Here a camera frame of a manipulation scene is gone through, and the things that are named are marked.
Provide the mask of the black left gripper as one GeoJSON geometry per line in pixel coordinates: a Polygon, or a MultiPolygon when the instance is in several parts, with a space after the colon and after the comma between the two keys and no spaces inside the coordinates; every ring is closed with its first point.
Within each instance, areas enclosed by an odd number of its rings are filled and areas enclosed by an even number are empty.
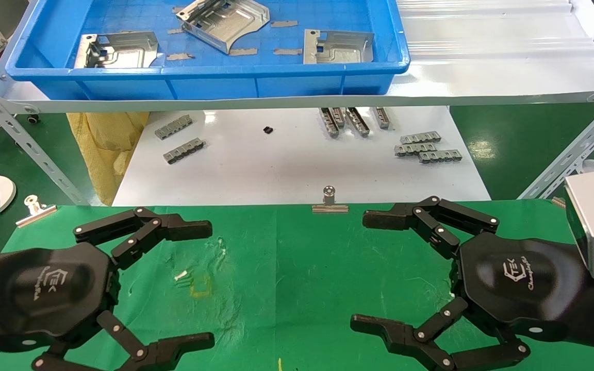
{"type": "Polygon", "coordinates": [[[210,221],[136,208],[77,226],[75,246],[0,254],[0,352],[51,345],[33,361],[33,370],[96,370],[64,355],[102,328],[129,355],[118,370],[175,370],[187,352],[213,348],[215,336],[203,332],[142,344],[111,312],[121,288],[117,269],[130,268],[163,240],[212,234],[210,221]],[[111,257],[96,247],[121,237],[126,240],[111,257]]]}

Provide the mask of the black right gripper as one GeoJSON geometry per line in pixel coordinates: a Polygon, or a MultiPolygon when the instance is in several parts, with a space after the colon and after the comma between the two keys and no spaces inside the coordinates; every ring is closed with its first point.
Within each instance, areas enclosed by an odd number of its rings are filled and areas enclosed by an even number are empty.
{"type": "Polygon", "coordinates": [[[539,341],[574,340],[578,299],[586,284],[577,249],[538,238],[501,238],[494,235],[499,223],[497,217],[436,196],[365,211],[364,227],[413,230],[443,258],[455,259],[452,291],[459,297],[419,327],[354,314],[351,329],[379,336],[389,353],[411,357],[427,370],[516,366],[531,350],[514,334],[539,341]],[[460,245],[448,226],[476,237],[460,245]],[[440,348],[436,339],[463,315],[484,334],[495,336],[498,344],[455,353],[440,348]]]}

